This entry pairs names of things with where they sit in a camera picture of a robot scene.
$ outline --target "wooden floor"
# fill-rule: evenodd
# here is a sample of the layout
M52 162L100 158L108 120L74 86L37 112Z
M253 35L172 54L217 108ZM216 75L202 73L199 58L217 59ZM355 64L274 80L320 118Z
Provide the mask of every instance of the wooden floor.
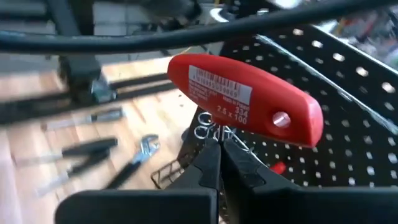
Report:
M170 58L104 66L110 80L141 77L165 72ZM2 100L18 95L31 95L59 89L61 84L54 72L11 75L0 78ZM40 121L17 124L0 130L0 223L53 223L53 212L59 201L85 189L100 189L133 157L141 137L158 134L160 151L145 163L124 189L153 189L150 174L176 158L180 135L190 124L196 105L179 90L154 94L122 102L126 117L122 121L84 125L43 132ZM82 111L68 116L89 113ZM48 182L76 161L60 161L15 168L11 154L23 158L59 150L80 141L116 136L119 146L111 158L85 175L42 198L35 196L36 187Z

